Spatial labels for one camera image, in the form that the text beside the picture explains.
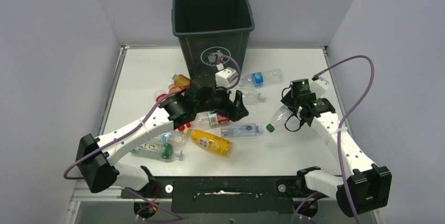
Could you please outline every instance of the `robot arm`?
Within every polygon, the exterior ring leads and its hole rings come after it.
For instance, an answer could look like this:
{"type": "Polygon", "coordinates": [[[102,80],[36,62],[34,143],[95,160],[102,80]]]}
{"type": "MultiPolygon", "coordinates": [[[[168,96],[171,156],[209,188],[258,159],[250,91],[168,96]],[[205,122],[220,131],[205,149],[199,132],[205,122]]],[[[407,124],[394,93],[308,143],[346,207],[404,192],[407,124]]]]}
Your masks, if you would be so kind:
{"type": "Polygon", "coordinates": [[[90,191],[98,193],[115,185],[145,194],[145,190],[149,190],[149,182],[154,179],[149,169],[125,165],[119,160],[144,142],[193,121],[199,112],[214,110],[232,121],[247,116],[249,112],[242,103],[242,93],[237,91],[234,101],[229,99],[229,95],[230,91],[217,87],[215,80],[197,78],[184,91],[184,95],[177,93],[161,102],[150,118],[143,116],[114,132],[95,138],[91,134],[81,138],[76,160],[128,135],[121,142],[103,148],[77,165],[90,191]]]}
{"type": "MultiPolygon", "coordinates": [[[[337,159],[338,115],[326,98],[317,98],[311,91],[308,79],[291,82],[291,90],[281,100],[297,114],[300,125],[307,123],[323,139],[332,155],[337,159]]],[[[349,133],[341,134],[342,158],[349,189],[358,214],[387,205],[392,175],[386,166],[378,167],[357,146],[349,133]]],[[[309,167],[297,172],[297,184],[303,191],[318,191],[336,199],[347,216],[353,213],[346,197],[342,177],[322,171],[319,167],[309,167]]]]}

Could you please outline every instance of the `plastic bottle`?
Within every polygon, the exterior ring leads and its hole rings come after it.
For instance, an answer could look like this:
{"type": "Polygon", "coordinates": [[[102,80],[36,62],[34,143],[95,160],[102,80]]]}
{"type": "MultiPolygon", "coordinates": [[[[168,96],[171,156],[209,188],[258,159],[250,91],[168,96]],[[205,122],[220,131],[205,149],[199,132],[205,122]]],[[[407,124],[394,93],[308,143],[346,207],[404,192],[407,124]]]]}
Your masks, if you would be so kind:
{"type": "Polygon", "coordinates": [[[286,106],[282,106],[275,112],[270,123],[266,126],[268,132],[273,132],[276,128],[284,126],[286,120],[292,115],[286,106]]]}
{"type": "Polygon", "coordinates": [[[175,92],[175,91],[178,91],[178,90],[182,90],[180,87],[178,87],[178,86],[175,86],[175,84],[174,83],[172,83],[172,82],[170,82],[169,84],[168,84],[168,92],[169,93],[171,93],[171,92],[175,92]]]}
{"type": "Polygon", "coordinates": [[[239,82],[240,87],[246,86],[251,88],[264,87],[270,84],[280,83],[283,81],[281,69],[273,69],[270,71],[257,72],[244,76],[239,82]]]}
{"type": "Polygon", "coordinates": [[[254,123],[231,124],[221,127],[221,137],[256,137],[263,129],[254,123]]]}
{"type": "Polygon", "coordinates": [[[190,86],[190,79],[183,76],[182,74],[173,74],[172,80],[173,83],[181,89],[188,89],[188,87],[190,86]]]}
{"type": "Polygon", "coordinates": [[[170,143],[173,145],[182,146],[187,142],[187,135],[179,131],[170,131],[159,135],[159,139],[162,142],[170,143]]]}
{"type": "MultiPolygon", "coordinates": [[[[255,89],[237,89],[242,92],[242,102],[244,104],[257,104],[259,102],[265,102],[266,97],[262,93],[258,93],[255,89]]],[[[230,99],[235,99],[236,90],[232,91],[230,94],[230,99]]]]}
{"type": "Polygon", "coordinates": [[[226,157],[230,152],[232,142],[229,140],[200,130],[194,130],[191,133],[190,129],[186,129],[185,131],[191,134],[192,141],[203,149],[223,157],[226,157]]]}
{"type": "Polygon", "coordinates": [[[157,102],[161,97],[163,97],[166,94],[167,94],[166,91],[159,89],[159,90],[156,90],[156,92],[154,92],[153,98],[157,102]]]}
{"type": "Polygon", "coordinates": [[[175,156],[182,156],[181,149],[174,148],[173,145],[170,143],[164,143],[155,140],[150,140],[144,144],[141,144],[137,148],[133,149],[131,152],[157,159],[172,159],[175,156]]]}
{"type": "Polygon", "coordinates": [[[215,111],[198,113],[195,120],[192,122],[192,127],[195,129],[208,130],[212,126],[230,122],[230,119],[221,116],[215,111]]]}

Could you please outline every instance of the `yellow bottle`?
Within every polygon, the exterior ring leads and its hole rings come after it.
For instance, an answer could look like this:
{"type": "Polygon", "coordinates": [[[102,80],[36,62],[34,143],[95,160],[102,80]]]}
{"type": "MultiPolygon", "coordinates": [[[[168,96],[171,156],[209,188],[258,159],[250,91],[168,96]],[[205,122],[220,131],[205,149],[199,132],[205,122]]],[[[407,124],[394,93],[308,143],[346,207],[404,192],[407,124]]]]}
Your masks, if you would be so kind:
{"type": "Polygon", "coordinates": [[[190,79],[183,76],[182,74],[174,74],[172,75],[172,79],[175,86],[178,86],[181,89],[188,89],[188,87],[190,86],[190,79]]]}
{"type": "MultiPolygon", "coordinates": [[[[186,134],[190,134],[190,129],[186,128],[184,132],[186,134]]],[[[229,154],[230,148],[232,146],[231,141],[200,130],[192,131],[191,138],[192,141],[200,147],[223,157],[226,157],[229,154]]]]}

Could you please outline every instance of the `green bottle cap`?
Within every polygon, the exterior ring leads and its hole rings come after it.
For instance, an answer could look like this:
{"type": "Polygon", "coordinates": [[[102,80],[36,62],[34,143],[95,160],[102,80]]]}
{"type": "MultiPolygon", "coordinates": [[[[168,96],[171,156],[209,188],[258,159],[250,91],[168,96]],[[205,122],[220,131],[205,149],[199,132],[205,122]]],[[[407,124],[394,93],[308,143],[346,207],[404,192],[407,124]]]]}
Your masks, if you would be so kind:
{"type": "Polygon", "coordinates": [[[170,159],[172,157],[173,157],[173,145],[171,145],[169,143],[163,144],[161,158],[162,159],[170,159]]]}
{"type": "Polygon", "coordinates": [[[273,127],[272,126],[272,124],[268,124],[267,126],[266,126],[266,130],[268,131],[268,132],[273,132],[274,130],[275,130],[275,127],[273,127]]]}

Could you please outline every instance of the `white table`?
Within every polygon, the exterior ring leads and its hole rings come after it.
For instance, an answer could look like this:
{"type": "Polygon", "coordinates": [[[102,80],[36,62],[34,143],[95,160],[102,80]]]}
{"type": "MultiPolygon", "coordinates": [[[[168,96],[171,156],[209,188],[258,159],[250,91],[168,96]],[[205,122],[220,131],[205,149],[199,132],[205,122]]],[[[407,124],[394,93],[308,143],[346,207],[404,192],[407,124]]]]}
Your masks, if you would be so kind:
{"type": "MultiPolygon", "coordinates": [[[[327,67],[322,49],[248,49],[241,75],[281,68],[284,82],[258,89],[266,102],[247,105],[249,116],[240,122],[265,127],[281,106],[281,90],[289,81],[308,78],[327,67]]],[[[180,48],[128,49],[108,114],[104,132],[118,129],[139,118],[153,106],[153,93],[167,89],[173,73],[188,75],[180,48]]],[[[338,99],[331,86],[324,97],[340,113],[338,99]]],[[[209,130],[219,135],[219,128],[209,130]]],[[[277,129],[254,139],[232,138],[228,158],[207,152],[193,142],[183,150],[182,160],[164,162],[128,153],[121,162],[146,166],[154,176],[280,176],[295,175],[300,169],[318,166],[331,174],[340,174],[338,163],[321,138],[305,125],[292,133],[277,129]]]]}

